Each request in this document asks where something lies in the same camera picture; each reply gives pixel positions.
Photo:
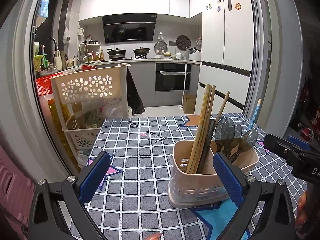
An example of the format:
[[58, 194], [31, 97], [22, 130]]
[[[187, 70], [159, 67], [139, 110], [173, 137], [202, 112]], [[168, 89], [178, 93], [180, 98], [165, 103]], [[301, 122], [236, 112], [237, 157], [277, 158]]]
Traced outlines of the grey translucent plastic spoon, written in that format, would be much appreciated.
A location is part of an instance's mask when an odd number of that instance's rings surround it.
[[222, 152], [225, 156], [230, 155], [231, 143], [235, 136], [235, 124], [232, 119], [220, 119], [215, 129], [215, 143], [217, 152]]

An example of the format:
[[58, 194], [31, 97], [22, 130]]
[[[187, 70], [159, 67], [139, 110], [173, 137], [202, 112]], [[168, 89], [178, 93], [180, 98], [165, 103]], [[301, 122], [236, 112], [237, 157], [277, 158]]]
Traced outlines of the plain wooden chopstick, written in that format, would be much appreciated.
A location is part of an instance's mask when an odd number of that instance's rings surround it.
[[228, 98], [229, 98], [229, 95], [230, 95], [230, 91], [228, 91], [228, 92], [226, 93], [225, 98], [224, 98], [224, 100], [223, 100], [223, 102], [222, 102], [222, 104], [221, 104], [220, 110], [219, 110], [219, 112], [218, 112], [218, 114], [217, 114], [217, 116], [216, 116], [216, 119], [215, 119], [215, 126], [217, 126], [217, 124], [219, 123], [220, 117], [221, 117], [221, 115], [222, 115], [222, 113], [223, 113], [223, 111], [224, 111], [224, 109], [225, 109], [225, 105], [226, 105], [226, 103], [227, 103], [227, 100], [228, 100]]
[[209, 121], [210, 121], [210, 115], [212, 112], [212, 107], [213, 107], [213, 102], [214, 102], [214, 95], [215, 95], [215, 86], [211, 85], [211, 91], [210, 91], [210, 97], [208, 98], [208, 103], [207, 103], [207, 109], [206, 109], [206, 114], [204, 117], [204, 122], [202, 126], [202, 133], [199, 139], [199, 143], [197, 145], [197, 151], [195, 155], [195, 161], [193, 162], [193, 172], [191, 174], [195, 174], [200, 162], [200, 157], [202, 154], [203, 146], [204, 146], [204, 141], [206, 138], [206, 133], [208, 131], [209, 127]]

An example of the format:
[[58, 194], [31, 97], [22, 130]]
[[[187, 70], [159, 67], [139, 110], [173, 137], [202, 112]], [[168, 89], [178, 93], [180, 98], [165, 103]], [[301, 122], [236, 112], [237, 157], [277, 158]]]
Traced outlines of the patterned bamboo chopstick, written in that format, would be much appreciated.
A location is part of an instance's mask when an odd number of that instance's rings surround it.
[[195, 155], [196, 155], [196, 151], [197, 151], [197, 145], [199, 143], [199, 139], [200, 139], [200, 136], [202, 133], [202, 126], [203, 126], [204, 117], [206, 114], [208, 98], [210, 97], [210, 91], [211, 91], [211, 85], [206, 84], [205, 92], [204, 92], [204, 96], [203, 96], [203, 101], [202, 101], [201, 113], [200, 113], [200, 117], [199, 117], [199, 123], [197, 126], [196, 137], [195, 137], [195, 141], [193, 143], [193, 147], [192, 147], [190, 158], [189, 158], [189, 163], [188, 163], [187, 170], [186, 170], [186, 172], [188, 174], [193, 172], [193, 162], [195, 161], [195, 158], [196, 158]]

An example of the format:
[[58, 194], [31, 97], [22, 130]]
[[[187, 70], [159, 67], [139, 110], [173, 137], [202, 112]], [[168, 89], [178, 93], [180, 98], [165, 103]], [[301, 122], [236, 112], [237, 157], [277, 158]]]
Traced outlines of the pink plastic stool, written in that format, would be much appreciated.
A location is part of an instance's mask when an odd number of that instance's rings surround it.
[[11, 161], [1, 147], [1, 206], [18, 222], [28, 226], [35, 184]]

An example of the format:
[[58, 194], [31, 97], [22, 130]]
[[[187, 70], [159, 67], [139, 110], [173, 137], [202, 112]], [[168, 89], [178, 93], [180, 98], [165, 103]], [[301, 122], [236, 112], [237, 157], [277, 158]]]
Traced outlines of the blue patterned chopstick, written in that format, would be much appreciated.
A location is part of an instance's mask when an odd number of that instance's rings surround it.
[[257, 105], [255, 107], [255, 110], [253, 112], [253, 115], [252, 115], [252, 118], [251, 118], [251, 122], [250, 122], [249, 127], [248, 127], [249, 130], [251, 130], [253, 128], [254, 124], [257, 121], [261, 105], [262, 105], [262, 99], [259, 99], [258, 102], [257, 102]]

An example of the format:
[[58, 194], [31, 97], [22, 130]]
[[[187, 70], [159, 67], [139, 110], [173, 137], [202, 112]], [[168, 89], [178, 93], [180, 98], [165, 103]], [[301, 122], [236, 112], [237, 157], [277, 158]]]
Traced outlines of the beige plastic utensil holder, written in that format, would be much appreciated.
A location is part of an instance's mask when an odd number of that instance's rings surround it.
[[173, 146], [173, 165], [168, 183], [168, 198], [171, 206], [190, 208], [227, 200], [229, 195], [213, 167], [213, 156], [217, 150], [211, 142], [202, 174], [188, 174], [193, 141], [181, 140]]

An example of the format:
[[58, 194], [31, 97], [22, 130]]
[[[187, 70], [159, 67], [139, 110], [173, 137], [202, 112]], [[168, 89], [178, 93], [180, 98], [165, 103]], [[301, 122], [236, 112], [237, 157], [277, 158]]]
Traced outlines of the white refrigerator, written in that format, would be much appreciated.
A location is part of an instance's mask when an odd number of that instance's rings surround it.
[[213, 113], [225, 95], [226, 113], [242, 113], [246, 104], [254, 54], [252, 0], [200, 0], [201, 64], [196, 110], [207, 84], [215, 86]]

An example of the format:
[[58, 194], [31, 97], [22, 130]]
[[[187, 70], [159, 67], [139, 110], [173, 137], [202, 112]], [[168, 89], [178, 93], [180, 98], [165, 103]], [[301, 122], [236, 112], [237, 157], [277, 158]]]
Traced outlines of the cardboard box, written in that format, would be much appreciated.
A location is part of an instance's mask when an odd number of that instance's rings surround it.
[[183, 94], [182, 108], [185, 114], [194, 114], [196, 96], [193, 94]]

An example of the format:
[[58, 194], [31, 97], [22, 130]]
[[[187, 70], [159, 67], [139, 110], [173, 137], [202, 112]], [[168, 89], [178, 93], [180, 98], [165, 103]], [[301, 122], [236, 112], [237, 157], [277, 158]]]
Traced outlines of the grey checked tablecloth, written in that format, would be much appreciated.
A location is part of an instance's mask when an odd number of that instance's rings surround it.
[[111, 155], [109, 174], [85, 204], [88, 214], [107, 239], [214, 239], [217, 231], [205, 220], [215, 208], [172, 207], [168, 183], [173, 146], [194, 139], [196, 127], [188, 116], [105, 120], [89, 159], [101, 151]]

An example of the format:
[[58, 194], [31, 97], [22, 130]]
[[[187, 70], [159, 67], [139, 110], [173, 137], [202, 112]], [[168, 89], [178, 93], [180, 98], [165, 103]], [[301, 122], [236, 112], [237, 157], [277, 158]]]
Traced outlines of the beige perforated storage rack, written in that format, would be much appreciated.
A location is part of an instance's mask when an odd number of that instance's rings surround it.
[[106, 119], [129, 118], [127, 68], [72, 70], [52, 77], [53, 97], [62, 131], [79, 167], [87, 163], [90, 151]]

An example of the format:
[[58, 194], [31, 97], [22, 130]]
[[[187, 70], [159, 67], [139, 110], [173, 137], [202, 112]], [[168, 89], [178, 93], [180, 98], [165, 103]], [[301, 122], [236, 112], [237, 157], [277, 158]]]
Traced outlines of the red plastic basket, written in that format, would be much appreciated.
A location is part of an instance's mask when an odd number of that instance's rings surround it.
[[69, 74], [69, 73], [74, 73], [74, 72], [79, 72], [79, 71], [84, 71], [84, 70], [91, 70], [91, 69], [96, 69], [96, 67], [92, 65], [82, 65], [80, 67], [76, 67], [73, 69], [65, 70], [63, 72], [57, 72], [54, 74], [50, 74], [47, 76], [39, 77], [36, 79], [36, 88], [37, 88], [37, 93], [38, 96], [43, 96], [43, 95], [49, 95], [52, 94], [52, 85], [50, 82], [50, 79], [52, 77], [56, 77], [58, 75], [63, 75], [63, 74]]

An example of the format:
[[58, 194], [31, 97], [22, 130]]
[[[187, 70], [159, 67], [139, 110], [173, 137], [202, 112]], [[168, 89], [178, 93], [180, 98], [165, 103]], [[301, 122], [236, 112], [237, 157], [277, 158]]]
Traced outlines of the built-in black oven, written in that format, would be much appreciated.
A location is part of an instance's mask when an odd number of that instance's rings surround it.
[[191, 65], [179, 63], [156, 63], [157, 92], [189, 90]]

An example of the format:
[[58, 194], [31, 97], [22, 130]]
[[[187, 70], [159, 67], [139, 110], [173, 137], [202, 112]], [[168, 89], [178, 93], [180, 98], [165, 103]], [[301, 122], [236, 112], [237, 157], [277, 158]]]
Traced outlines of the black pot on stove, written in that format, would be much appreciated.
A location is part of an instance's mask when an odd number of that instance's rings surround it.
[[133, 50], [135, 59], [146, 59], [149, 52], [150, 52], [150, 48], [143, 48], [143, 47]]

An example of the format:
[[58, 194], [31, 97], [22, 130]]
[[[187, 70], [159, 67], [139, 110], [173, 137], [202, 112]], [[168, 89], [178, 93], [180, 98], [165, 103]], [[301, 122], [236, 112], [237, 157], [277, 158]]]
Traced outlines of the black wok on stove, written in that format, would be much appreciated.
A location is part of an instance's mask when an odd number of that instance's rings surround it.
[[118, 48], [116, 49], [108, 48], [107, 53], [108, 53], [109, 59], [111, 60], [122, 60], [125, 58], [126, 50], [118, 49]]

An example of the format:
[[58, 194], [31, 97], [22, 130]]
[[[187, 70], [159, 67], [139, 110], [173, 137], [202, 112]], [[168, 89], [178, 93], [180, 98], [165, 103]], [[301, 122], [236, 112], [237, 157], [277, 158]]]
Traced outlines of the black range hood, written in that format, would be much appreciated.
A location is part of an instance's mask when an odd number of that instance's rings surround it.
[[103, 16], [105, 43], [153, 41], [157, 16], [147, 13]]

